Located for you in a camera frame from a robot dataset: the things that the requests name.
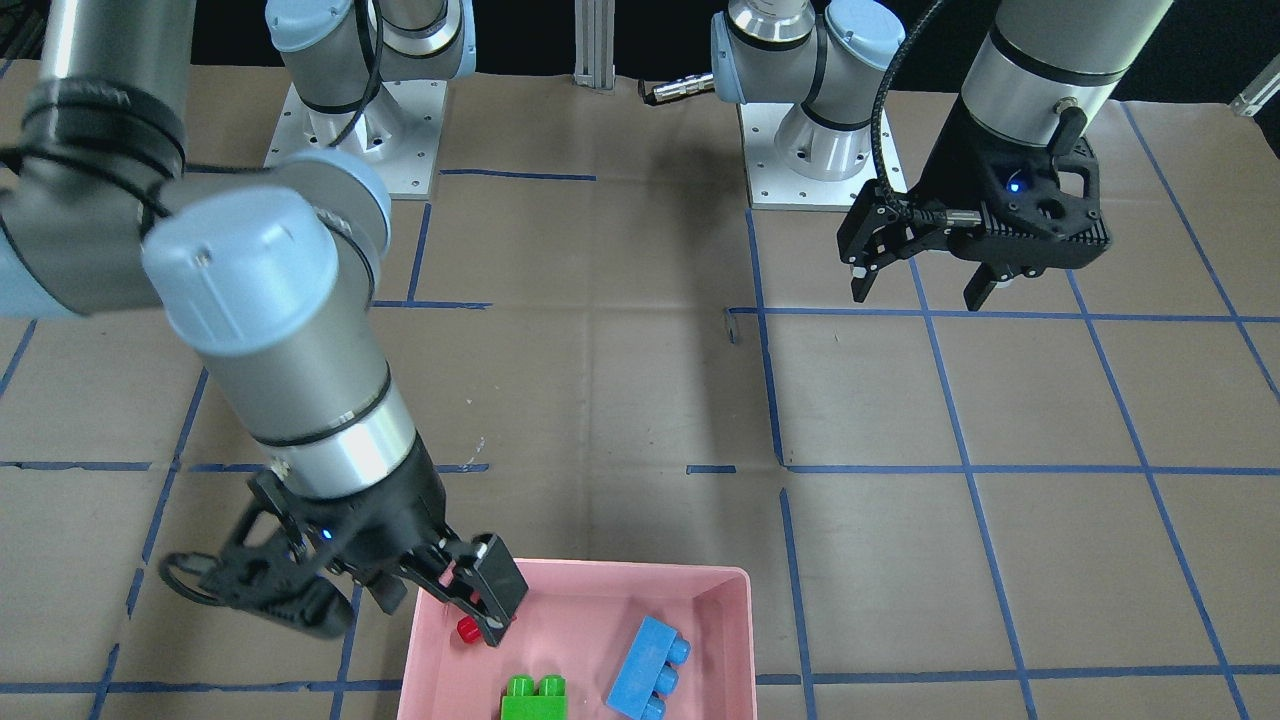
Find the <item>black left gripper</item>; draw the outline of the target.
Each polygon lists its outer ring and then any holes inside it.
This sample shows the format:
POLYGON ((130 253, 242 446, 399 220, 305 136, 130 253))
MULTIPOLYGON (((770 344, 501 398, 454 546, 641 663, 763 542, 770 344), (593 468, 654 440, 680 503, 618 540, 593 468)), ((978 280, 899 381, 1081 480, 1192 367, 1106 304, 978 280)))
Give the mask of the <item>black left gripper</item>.
POLYGON ((980 214, 978 225, 955 227, 945 238, 954 256, 980 263, 964 288, 968 311, 979 311, 1016 272, 1065 268, 1062 243, 1014 220, 1009 210, 1011 202, 1033 208, 1036 196, 1029 190, 1006 190, 1009 177, 1016 172, 1028 181, 1030 158, 1030 147, 998 138, 973 119, 963 100, 955 101, 919 181, 908 192, 922 210, 892 200, 879 181, 869 179, 837 229, 840 259, 852 268, 852 300, 867 300, 884 266, 933 247, 929 236, 936 232, 936 222, 923 210, 980 214))

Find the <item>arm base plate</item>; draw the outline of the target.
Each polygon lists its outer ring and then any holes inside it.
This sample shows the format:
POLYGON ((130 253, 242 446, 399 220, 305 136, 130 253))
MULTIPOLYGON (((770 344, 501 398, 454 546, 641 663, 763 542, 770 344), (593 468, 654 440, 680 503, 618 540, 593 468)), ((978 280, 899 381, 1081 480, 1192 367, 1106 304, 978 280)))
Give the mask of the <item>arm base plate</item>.
MULTIPOLYGON (((449 90, 443 79, 384 83, 338 149, 367 163, 394 200, 428 201, 449 90)), ((291 86, 262 164, 275 167, 289 155, 329 145, 351 117, 314 110, 291 86)))
POLYGON ((754 210, 847 211, 877 178, 868 126, 831 129, 788 102, 740 105, 739 119, 754 210))

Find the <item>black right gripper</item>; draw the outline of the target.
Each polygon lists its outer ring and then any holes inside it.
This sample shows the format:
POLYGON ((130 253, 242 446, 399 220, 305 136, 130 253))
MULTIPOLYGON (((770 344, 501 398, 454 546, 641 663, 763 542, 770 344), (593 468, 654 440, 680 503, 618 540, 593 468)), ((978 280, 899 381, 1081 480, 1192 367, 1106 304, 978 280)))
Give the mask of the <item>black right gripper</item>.
POLYGON ((282 521, 314 537, 329 532, 321 542, 328 564, 366 587, 385 615, 404 602, 406 580, 412 582, 460 609, 495 648, 529 592, 499 536, 451 539, 444 487, 421 439, 388 477, 346 497, 302 497, 270 470, 253 477, 250 488, 282 521))

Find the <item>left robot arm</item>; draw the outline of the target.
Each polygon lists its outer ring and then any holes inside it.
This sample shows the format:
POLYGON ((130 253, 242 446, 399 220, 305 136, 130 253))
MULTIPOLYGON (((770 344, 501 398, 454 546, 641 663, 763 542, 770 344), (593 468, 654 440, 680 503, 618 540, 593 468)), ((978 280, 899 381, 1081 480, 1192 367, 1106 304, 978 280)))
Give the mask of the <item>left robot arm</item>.
POLYGON ((913 26, 878 1, 731 1, 710 23, 716 94, 783 102, 797 137, 780 149, 814 176, 815 141, 856 138, 874 174, 837 231, 851 293, 925 251, 973 263, 975 311, 1001 284, 1088 266, 1112 246, 1100 163, 1085 136, 1170 10, 1167 1, 1001 1, 920 179, 892 186, 884 105, 900 70, 945 9, 913 26))

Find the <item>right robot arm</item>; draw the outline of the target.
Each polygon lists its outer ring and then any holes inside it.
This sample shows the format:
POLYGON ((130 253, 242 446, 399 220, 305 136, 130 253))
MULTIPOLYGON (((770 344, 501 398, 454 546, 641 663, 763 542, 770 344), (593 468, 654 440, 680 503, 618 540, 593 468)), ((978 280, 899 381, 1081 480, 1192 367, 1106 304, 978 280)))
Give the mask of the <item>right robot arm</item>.
POLYGON ((384 612, 413 583, 498 646, 529 587, 499 536, 460 538, 372 333, 390 195, 310 149, 186 178, 192 1, 55 1, 38 83, 3 164, 3 314, 160 307, 268 466, 218 555, 169 553, 196 603, 337 638, 349 575, 384 612))

